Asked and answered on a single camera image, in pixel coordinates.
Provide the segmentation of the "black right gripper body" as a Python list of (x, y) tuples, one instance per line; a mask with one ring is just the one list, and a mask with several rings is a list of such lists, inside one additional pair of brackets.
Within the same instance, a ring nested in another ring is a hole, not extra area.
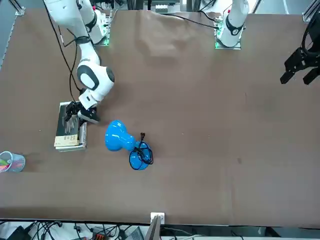
[(80, 119), (93, 124), (98, 124), (100, 122), (100, 118), (97, 114), (96, 107), (91, 107), (89, 109), (80, 107), (79, 110), (77, 111), (77, 115)]

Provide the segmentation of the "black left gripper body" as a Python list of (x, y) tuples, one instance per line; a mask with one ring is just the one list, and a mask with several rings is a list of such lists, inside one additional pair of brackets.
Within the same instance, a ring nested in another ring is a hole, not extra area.
[(320, 66), (320, 54), (298, 47), (284, 62), (286, 72), (298, 72), (310, 67)]

